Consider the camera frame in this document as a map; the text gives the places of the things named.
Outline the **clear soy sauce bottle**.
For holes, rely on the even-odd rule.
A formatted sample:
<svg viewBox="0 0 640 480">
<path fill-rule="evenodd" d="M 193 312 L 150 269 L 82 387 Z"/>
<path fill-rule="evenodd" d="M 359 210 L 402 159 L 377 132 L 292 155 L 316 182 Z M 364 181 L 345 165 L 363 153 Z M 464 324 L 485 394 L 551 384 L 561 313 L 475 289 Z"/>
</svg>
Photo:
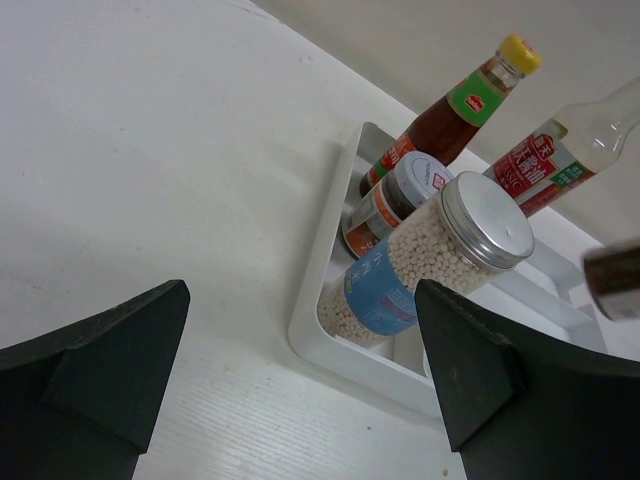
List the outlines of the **clear soy sauce bottle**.
<svg viewBox="0 0 640 480">
<path fill-rule="evenodd" d="M 635 78 L 598 101 L 561 108 L 484 175 L 530 217 L 611 167 L 638 125 Z"/>
</svg>

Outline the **small yellow-label bottle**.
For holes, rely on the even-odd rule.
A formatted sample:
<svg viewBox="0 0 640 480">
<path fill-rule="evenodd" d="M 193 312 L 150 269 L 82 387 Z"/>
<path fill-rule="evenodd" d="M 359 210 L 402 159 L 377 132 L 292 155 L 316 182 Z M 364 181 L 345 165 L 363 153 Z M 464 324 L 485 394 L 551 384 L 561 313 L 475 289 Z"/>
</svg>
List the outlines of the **small yellow-label bottle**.
<svg viewBox="0 0 640 480">
<path fill-rule="evenodd" d="M 614 322 L 639 319 L 639 239 L 587 251 L 586 285 L 601 314 Z"/>
</svg>

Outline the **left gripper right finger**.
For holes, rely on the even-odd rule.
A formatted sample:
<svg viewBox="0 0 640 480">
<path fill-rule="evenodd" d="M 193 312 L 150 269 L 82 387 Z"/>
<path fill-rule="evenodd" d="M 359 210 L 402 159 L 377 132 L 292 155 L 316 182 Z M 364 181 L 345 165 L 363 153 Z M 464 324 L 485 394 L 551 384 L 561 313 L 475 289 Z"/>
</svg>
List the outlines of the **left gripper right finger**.
<svg viewBox="0 0 640 480">
<path fill-rule="evenodd" d="M 639 365 L 553 338 L 432 280 L 415 303 L 470 479 L 635 479 Z"/>
</svg>

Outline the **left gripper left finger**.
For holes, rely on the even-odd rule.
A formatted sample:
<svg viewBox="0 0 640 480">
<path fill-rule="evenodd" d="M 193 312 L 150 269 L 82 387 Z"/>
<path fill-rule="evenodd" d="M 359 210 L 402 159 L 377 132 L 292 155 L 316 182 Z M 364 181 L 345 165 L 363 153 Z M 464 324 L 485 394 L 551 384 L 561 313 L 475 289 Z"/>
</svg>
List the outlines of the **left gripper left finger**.
<svg viewBox="0 0 640 480">
<path fill-rule="evenodd" d="M 190 305 L 170 280 L 1 351 L 4 479 L 130 479 L 149 448 Z"/>
</svg>

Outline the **silver-lid bead jar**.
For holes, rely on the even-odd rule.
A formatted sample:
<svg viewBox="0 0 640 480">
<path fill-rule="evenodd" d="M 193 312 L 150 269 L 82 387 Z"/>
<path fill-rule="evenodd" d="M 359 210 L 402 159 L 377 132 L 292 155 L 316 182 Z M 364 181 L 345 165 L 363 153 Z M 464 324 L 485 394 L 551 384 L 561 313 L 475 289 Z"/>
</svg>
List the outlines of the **silver-lid bead jar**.
<svg viewBox="0 0 640 480">
<path fill-rule="evenodd" d="M 417 324 L 421 280 L 466 296 L 534 249 L 516 202 L 488 177 L 463 172 L 325 287 L 317 317 L 328 335 L 371 348 Z"/>
</svg>

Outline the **white-lid sauce jar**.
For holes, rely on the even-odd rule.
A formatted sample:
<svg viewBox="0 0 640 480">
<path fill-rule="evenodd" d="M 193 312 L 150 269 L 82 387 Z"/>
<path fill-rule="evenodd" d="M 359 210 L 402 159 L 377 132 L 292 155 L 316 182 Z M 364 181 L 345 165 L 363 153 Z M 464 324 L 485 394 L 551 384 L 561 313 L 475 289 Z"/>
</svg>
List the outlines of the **white-lid sauce jar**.
<svg viewBox="0 0 640 480">
<path fill-rule="evenodd" d="M 409 152 L 344 217 L 341 233 L 355 258 L 363 257 L 454 175 L 422 152 Z"/>
</svg>

